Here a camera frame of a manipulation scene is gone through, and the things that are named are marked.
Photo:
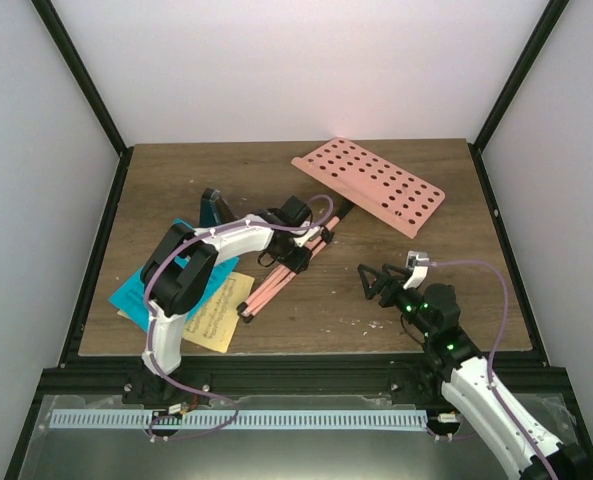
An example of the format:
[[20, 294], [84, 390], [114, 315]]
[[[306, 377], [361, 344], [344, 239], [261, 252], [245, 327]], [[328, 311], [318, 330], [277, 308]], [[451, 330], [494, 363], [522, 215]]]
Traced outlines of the pink music stand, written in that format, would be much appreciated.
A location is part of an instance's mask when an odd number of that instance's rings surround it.
[[[355, 206], [413, 239], [446, 198], [439, 187], [348, 139], [334, 138], [291, 164], [342, 197], [320, 234], [304, 245], [312, 251], [309, 265], [332, 243], [333, 229]], [[251, 322], [299, 275], [277, 264], [238, 306], [244, 322]]]

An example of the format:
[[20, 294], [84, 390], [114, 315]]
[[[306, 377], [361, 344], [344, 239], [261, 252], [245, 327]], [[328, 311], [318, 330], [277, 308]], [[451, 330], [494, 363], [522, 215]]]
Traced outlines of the black metronome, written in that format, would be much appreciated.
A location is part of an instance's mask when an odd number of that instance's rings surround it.
[[206, 188], [200, 199], [199, 226], [211, 228], [238, 220], [222, 193], [217, 189]]

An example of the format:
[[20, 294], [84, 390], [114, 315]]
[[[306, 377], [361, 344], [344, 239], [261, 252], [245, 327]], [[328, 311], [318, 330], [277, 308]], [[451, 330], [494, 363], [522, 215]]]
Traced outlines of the yellow sheet music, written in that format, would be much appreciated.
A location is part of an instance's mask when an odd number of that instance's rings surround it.
[[237, 307], [251, 293], [254, 278], [232, 271], [224, 284], [185, 323], [183, 339], [213, 352], [226, 353], [235, 333]]

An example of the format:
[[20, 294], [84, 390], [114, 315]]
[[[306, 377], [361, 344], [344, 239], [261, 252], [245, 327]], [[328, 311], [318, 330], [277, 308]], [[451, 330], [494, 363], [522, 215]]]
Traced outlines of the blue sheet music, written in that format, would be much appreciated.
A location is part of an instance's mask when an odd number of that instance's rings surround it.
[[[205, 292], [195, 307], [190, 310], [189, 316], [196, 314], [212, 298], [224, 284], [226, 278], [234, 270], [238, 262], [239, 258], [234, 257], [214, 267]], [[109, 303], [118, 311], [122, 312], [135, 325], [147, 332], [149, 327], [149, 310], [144, 302], [145, 285], [141, 281], [141, 273], [142, 269], [139, 268], [109, 297]]]

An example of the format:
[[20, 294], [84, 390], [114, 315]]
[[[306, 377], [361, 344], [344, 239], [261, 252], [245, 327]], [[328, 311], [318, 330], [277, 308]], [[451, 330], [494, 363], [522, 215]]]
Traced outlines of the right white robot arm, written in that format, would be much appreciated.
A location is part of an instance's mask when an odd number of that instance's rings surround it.
[[589, 472], [587, 454], [550, 432], [505, 387], [493, 370], [494, 355], [485, 356], [460, 326], [455, 287], [433, 283], [419, 289], [434, 265], [424, 254], [412, 252], [403, 268], [357, 267], [365, 297], [397, 309], [401, 322], [422, 335], [430, 368], [420, 378], [423, 396], [455, 407], [509, 479], [582, 478]]

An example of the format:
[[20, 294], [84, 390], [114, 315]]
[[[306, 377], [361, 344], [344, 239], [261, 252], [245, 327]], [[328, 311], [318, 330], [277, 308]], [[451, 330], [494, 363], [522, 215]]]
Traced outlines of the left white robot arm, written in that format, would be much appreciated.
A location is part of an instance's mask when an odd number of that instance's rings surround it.
[[189, 312], [204, 296], [214, 269], [248, 253], [275, 260], [308, 261], [301, 243], [316, 231], [312, 210], [295, 196], [279, 208], [261, 209], [231, 222], [205, 228], [172, 225], [141, 270], [148, 313], [142, 360], [150, 374], [146, 393], [157, 403], [172, 402], [180, 379], [182, 333]]

